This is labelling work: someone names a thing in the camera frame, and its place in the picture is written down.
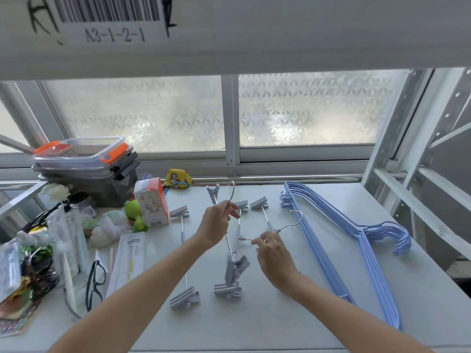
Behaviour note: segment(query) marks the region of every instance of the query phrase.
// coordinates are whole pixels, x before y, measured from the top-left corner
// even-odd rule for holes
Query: small cardboard box
[[[142,220],[148,228],[160,227],[169,223],[169,207],[160,178],[136,182],[134,197],[141,208]]]

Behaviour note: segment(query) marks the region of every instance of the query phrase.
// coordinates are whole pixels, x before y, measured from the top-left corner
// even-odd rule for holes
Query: stack of blue hangers
[[[358,225],[324,198],[319,196],[315,191],[298,182],[285,183],[285,192],[282,192],[280,196],[281,206],[299,210],[299,206],[294,196],[302,197],[307,200],[343,229],[346,234],[357,241],[366,269],[380,302],[386,323],[397,329],[402,329],[401,318],[394,301],[394,297],[392,296],[391,290],[389,289],[378,261],[376,260],[370,241],[378,241],[387,237],[394,238],[397,240],[394,254],[405,254],[410,250],[412,245],[412,240],[407,230],[403,226],[391,221],[386,221],[377,225]],[[303,218],[301,221],[301,227],[334,294],[354,303],[353,298],[350,296],[337,271],[333,267],[332,262],[315,236],[314,231],[312,231],[307,219]]]

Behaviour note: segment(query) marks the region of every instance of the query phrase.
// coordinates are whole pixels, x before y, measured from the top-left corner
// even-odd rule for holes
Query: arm
[[[252,241],[270,282],[298,302],[352,353],[433,353],[411,336],[316,285],[298,273],[278,233],[263,233]]]
[[[49,353],[128,352],[183,275],[224,236],[229,214],[239,218],[236,209],[228,201],[207,208],[195,235],[103,301],[64,333]]]

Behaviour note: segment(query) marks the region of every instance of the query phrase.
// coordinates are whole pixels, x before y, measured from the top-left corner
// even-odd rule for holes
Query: person's left hand
[[[238,207],[229,201],[223,201],[212,207],[206,208],[201,224],[196,235],[205,242],[208,249],[215,246],[227,232],[229,226],[229,215],[239,218]]]

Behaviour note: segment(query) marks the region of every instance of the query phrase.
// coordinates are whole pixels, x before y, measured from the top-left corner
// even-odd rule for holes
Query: hand
[[[276,232],[266,231],[251,243],[259,246],[257,259],[267,279],[278,290],[289,294],[291,286],[299,274],[280,235]]]
[[[227,232],[229,215],[239,218],[238,207],[229,201],[223,201],[212,207],[206,208],[201,224],[196,232],[207,244],[208,249],[215,246]]]

